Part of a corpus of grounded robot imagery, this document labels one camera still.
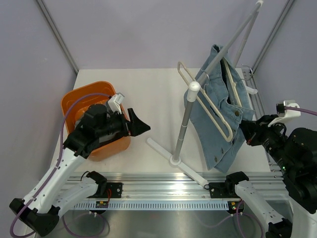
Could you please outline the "cream hanger of denim skirt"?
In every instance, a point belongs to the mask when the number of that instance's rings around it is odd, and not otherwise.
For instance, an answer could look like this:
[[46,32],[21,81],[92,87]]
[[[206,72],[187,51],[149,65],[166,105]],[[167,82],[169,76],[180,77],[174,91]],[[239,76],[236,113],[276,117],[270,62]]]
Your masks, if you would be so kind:
[[242,108],[249,107],[249,94],[255,95],[258,90],[246,87],[236,69],[226,58],[222,58],[220,64],[224,71],[224,82],[227,85],[231,104]]

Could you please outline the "light blue denim skirt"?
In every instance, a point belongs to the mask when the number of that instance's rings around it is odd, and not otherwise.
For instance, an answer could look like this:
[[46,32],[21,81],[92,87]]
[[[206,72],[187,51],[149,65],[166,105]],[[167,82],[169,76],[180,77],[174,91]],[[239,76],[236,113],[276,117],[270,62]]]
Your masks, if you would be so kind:
[[220,62],[209,73],[202,90],[190,121],[198,134],[207,169],[226,173],[245,141],[240,123],[252,120],[255,112],[250,105],[242,108],[231,104]]

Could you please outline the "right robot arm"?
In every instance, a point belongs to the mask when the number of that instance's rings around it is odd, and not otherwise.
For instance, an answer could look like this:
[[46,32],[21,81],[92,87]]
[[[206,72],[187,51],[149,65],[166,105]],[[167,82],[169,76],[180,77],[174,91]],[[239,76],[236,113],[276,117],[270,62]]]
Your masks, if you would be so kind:
[[287,136],[277,115],[243,120],[240,129],[250,146],[262,146],[279,166],[292,205],[293,218],[276,212],[243,172],[226,176],[225,192],[238,196],[252,210],[265,238],[317,236],[317,133],[299,127]]

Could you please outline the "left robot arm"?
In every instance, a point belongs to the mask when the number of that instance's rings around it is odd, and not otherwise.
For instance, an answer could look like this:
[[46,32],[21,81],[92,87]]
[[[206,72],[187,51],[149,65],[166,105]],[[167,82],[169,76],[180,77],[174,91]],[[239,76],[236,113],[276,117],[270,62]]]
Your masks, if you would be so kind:
[[103,104],[88,107],[76,128],[62,144],[56,165],[49,168],[39,183],[23,198],[15,198],[9,207],[15,219],[41,237],[54,230],[60,218],[76,204],[89,197],[107,194],[107,179],[96,171],[61,192],[70,175],[86,161],[90,154],[104,146],[108,138],[138,136],[151,128],[141,121],[132,108],[129,119],[123,113],[110,113]]

